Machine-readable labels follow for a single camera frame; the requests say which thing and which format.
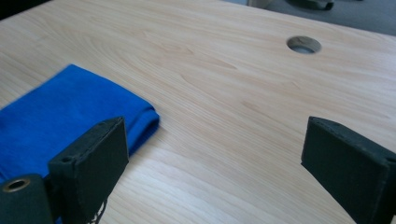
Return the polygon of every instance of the folded towel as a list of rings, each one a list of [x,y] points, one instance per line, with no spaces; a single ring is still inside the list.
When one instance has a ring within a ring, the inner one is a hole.
[[[153,106],[75,65],[0,110],[0,183],[48,174],[47,162],[94,124],[125,118],[132,155],[158,128]]]

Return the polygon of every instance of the table surface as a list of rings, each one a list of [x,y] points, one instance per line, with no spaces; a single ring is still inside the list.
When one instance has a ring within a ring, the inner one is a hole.
[[[162,118],[102,223],[353,223],[301,165],[308,117],[396,150],[394,36],[217,0],[56,0],[0,22],[0,106],[69,63]]]

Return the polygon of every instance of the wooden table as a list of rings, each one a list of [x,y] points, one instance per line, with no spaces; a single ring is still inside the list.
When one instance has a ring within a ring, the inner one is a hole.
[[[353,223],[300,164],[308,116],[396,150],[394,36],[216,0],[56,0],[0,22],[0,106],[69,63],[162,117],[102,223]]]

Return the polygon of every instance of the screw hole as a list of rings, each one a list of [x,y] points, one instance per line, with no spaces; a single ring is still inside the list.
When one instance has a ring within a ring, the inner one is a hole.
[[[26,188],[30,184],[30,179],[17,179],[14,180],[3,187],[3,191],[7,193],[15,192]]]
[[[73,160],[73,157],[71,156],[66,156],[62,158],[62,162],[70,162],[71,160]]]

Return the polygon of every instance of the black plastic part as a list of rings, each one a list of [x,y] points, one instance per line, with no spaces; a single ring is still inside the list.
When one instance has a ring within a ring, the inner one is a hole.
[[[23,175],[2,184],[0,223],[53,223],[44,181],[40,175]]]
[[[302,165],[357,223],[390,223],[396,212],[396,154],[320,118],[309,118]]]
[[[49,162],[49,181],[64,199],[64,224],[87,223],[114,189],[128,163],[123,118],[88,130]]]
[[[61,193],[61,187],[53,186],[52,182],[50,181],[49,175],[44,177],[43,180],[49,199],[50,212],[53,218],[53,222],[55,222],[61,216],[62,211],[66,209],[64,196]]]

